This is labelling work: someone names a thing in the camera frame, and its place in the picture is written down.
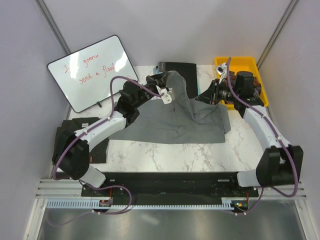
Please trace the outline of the grey long sleeve shirt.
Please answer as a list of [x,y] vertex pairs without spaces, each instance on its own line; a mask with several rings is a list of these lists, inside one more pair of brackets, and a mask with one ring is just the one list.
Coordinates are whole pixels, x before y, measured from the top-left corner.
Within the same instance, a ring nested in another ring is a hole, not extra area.
[[185,79],[175,70],[169,71],[167,86],[173,89],[173,102],[149,100],[139,107],[139,116],[130,126],[109,138],[158,144],[225,142],[225,135],[231,130],[226,106],[190,99]]

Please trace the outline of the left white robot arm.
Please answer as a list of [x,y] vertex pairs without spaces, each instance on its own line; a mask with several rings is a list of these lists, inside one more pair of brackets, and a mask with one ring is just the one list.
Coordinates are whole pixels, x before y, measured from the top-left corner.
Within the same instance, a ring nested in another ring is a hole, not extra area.
[[118,101],[111,102],[111,113],[93,124],[74,132],[64,131],[57,140],[54,151],[53,179],[61,169],[73,180],[88,184],[99,197],[106,196],[110,185],[106,176],[90,164],[90,152],[112,134],[130,126],[139,116],[138,108],[159,97],[170,104],[174,97],[167,87],[168,72],[147,76],[146,84],[121,76],[125,80]]

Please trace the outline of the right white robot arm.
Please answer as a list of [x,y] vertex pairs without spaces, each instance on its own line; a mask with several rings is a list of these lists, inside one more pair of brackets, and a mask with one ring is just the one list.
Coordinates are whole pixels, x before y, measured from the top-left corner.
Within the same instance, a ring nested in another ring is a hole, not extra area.
[[208,89],[195,99],[211,105],[221,101],[232,102],[253,130],[263,150],[255,169],[237,173],[237,179],[229,184],[230,193],[240,197],[247,191],[247,187],[298,187],[304,152],[299,145],[292,145],[277,130],[258,95],[259,83],[254,74],[239,71],[223,72],[221,75],[223,80],[213,80]]

